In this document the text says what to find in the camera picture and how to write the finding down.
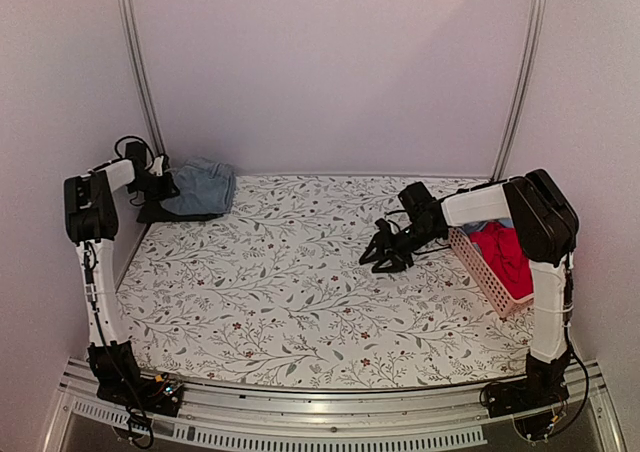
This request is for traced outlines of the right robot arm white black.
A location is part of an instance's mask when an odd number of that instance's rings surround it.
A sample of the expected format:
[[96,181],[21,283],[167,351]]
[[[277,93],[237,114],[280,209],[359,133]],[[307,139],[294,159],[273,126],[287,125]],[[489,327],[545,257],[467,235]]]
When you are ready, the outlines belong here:
[[536,169],[495,183],[434,197],[422,182],[398,195],[409,219],[400,228],[376,221],[376,233],[359,258],[374,273],[399,273],[437,239],[465,226],[486,267],[512,301],[532,298],[534,332],[517,399],[537,408],[552,396],[573,355],[568,327],[573,311],[573,254],[578,216],[549,173]]

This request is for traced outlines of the black pinstriped shirt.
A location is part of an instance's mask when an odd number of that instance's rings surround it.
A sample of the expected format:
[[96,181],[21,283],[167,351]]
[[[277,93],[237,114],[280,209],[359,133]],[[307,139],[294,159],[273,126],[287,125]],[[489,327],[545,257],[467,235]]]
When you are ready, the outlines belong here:
[[207,222],[218,219],[230,212],[230,208],[222,212],[202,214],[175,214],[166,210],[158,201],[145,202],[138,213],[136,221],[140,224],[168,223],[168,222]]

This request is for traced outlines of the light blue denim jeans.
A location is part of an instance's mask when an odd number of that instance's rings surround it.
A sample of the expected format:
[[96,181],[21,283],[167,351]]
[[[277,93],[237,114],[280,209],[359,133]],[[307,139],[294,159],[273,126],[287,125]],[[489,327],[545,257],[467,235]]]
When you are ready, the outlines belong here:
[[236,189],[234,168],[195,157],[172,172],[179,195],[160,202],[176,215],[224,215],[231,211]]

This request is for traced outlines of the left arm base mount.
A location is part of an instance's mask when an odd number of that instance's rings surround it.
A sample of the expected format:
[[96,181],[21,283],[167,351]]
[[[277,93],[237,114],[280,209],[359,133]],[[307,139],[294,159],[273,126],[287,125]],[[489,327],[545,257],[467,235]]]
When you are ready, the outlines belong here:
[[101,400],[168,417],[178,416],[183,395],[184,383],[166,373],[134,379],[116,375],[113,380],[100,381],[97,391]]

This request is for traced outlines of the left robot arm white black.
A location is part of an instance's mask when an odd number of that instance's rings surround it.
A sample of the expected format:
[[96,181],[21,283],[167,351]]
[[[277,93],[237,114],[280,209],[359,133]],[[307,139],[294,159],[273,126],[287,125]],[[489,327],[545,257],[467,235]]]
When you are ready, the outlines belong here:
[[144,139],[128,135],[114,144],[115,158],[63,182],[64,223],[75,247],[89,322],[88,356],[100,386],[128,406],[148,398],[132,344],[117,313],[113,268],[119,217],[114,194],[122,189],[146,198],[177,193],[168,157],[156,155]]

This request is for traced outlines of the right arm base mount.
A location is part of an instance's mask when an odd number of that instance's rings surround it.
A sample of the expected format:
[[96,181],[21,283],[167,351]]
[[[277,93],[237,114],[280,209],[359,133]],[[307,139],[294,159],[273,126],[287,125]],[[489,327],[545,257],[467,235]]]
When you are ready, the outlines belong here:
[[528,378],[491,381],[480,391],[479,402],[490,418],[511,416],[516,433],[528,442],[550,438],[566,416],[569,391],[561,379],[539,389]]

